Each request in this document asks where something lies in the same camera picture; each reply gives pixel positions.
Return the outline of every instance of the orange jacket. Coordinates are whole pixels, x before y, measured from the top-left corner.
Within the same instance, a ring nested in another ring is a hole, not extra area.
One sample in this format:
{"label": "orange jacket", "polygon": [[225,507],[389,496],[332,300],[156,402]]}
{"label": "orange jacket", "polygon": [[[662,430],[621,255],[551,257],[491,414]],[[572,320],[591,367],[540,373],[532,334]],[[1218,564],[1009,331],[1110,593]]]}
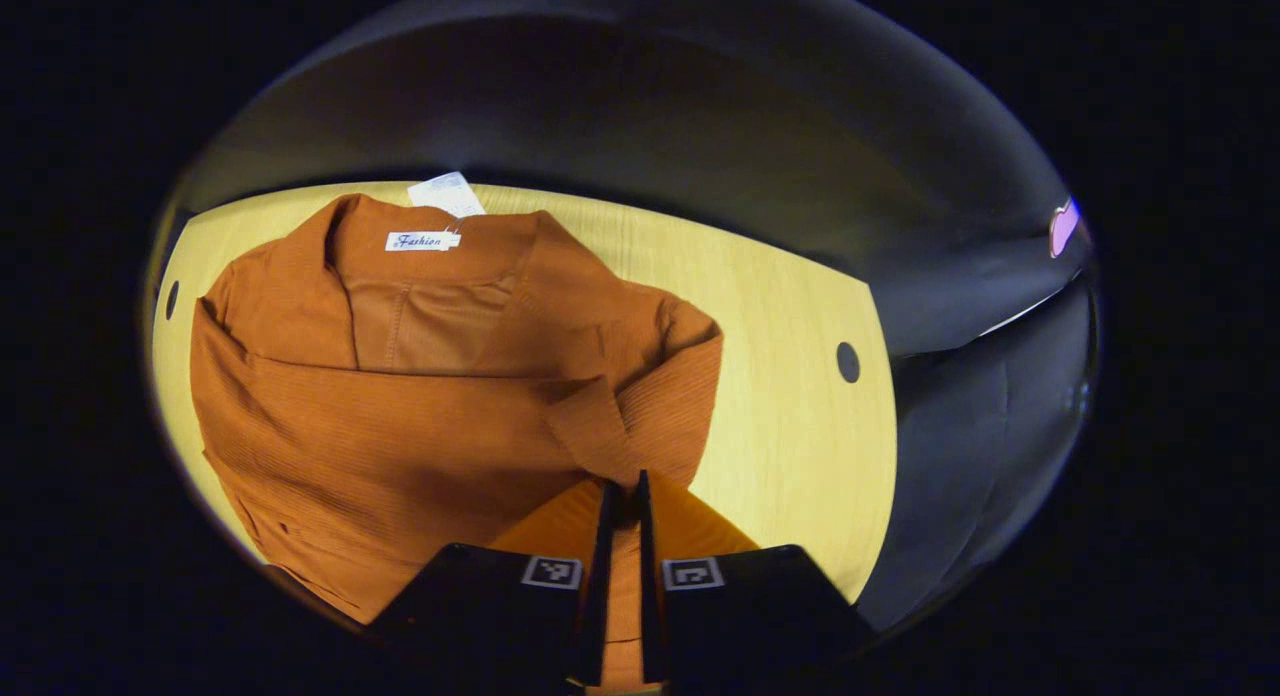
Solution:
{"label": "orange jacket", "polygon": [[[197,303],[205,455],[259,550],[369,623],[451,541],[485,545],[581,478],[687,486],[717,324],[613,276],[548,212],[453,217],[347,194]],[[614,536],[605,686],[640,681],[639,539]]]}

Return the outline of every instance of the wooden table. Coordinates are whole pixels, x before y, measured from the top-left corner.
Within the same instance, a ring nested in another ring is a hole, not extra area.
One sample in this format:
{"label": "wooden table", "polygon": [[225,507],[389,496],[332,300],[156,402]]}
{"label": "wooden table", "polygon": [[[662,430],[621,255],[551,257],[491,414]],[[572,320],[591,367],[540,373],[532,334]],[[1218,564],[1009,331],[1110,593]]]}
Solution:
{"label": "wooden table", "polygon": [[[288,234],[337,196],[411,205],[411,184],[315,186],[223,205],[187,223],[169,260],[152,342],[161,417],[195,495],[257,560],[202,455],[188,374],[196,298],[230,260]],[[691,491],[762,546],[804,546],[855,600],[884,537],[897,454],[888,354],[865,283],[649,210],[503,186],[475,191],[488,212],[547,209],[618,276],[671,290],[721,324],[719,391]],[[837,370],[841,342],[858,354],[855,383]]]}

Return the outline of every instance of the paper tag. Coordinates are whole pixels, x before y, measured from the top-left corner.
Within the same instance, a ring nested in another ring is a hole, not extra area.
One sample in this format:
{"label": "paper tag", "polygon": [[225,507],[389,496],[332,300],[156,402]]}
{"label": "paper tag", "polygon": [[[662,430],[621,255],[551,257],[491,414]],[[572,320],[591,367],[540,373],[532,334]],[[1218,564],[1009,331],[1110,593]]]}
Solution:
{"label": "paper tag", "polygon": [[416,207],[445,210],[453,217],[477,216],[485,212],[475,191],[471,191],[471,184],[467,184],[466,178],[457,171],[408,187],[408,200]]}
{"label": "paper tag", "polygon": [[448,251],[462,242],[456,232],[390,232],[388,251]]}

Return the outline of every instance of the orange fabric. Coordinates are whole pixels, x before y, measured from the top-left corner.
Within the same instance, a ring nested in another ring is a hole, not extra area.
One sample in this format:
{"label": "orange fabric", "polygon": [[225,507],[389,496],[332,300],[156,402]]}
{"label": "orange fabric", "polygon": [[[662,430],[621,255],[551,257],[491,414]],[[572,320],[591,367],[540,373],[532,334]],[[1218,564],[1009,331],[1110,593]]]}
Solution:
{"label": "orange fabric", "polygon": [[[453,217],[349,194],[197,304],[205,455],[257,548],[369,623],[448,541],[489,544],[591,476],[687,486],[722,335],[613,276],[548,212]],[[639,540],[614,539],[605,686],[640,686]]]}

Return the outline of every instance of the dark background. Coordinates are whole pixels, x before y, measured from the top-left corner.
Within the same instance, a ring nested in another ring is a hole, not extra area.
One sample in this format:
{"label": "dark background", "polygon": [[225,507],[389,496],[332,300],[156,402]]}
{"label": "dark background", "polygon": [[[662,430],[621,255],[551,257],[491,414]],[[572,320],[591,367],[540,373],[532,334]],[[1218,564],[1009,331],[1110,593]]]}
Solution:
{"label": "dark background", "polygon": [[[146,412],[133,311],[177,169],[389,3],[12,0],[29,67],[9,72],[28,168],[9,214],[9,454],[38,473],[10,477],[17,692],[430,692],[283,599],[187,500]],[[861,3],[974,73],[1057,164],[1098,241],[1105,360],[1094,421],[1023,537],[832,688],[1274,690],[1260,329],[1276,203],[1249,191],[1266,0]]]}

